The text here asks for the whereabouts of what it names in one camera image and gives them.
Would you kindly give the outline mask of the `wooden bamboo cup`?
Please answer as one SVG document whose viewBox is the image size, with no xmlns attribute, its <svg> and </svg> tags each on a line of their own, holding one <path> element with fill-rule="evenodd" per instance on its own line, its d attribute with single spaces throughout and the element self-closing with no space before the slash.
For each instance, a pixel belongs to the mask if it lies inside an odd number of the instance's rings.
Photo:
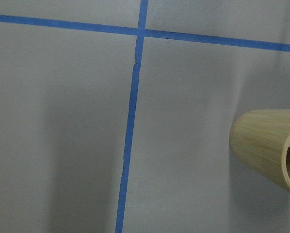
<svg viewBox="0 0 290 233">
<path fill-rule="evenodd" d="M 237 158 L 290 191 L 290 110 L 244 113 L 231 127 L 229 144 Z"/>
</svg>

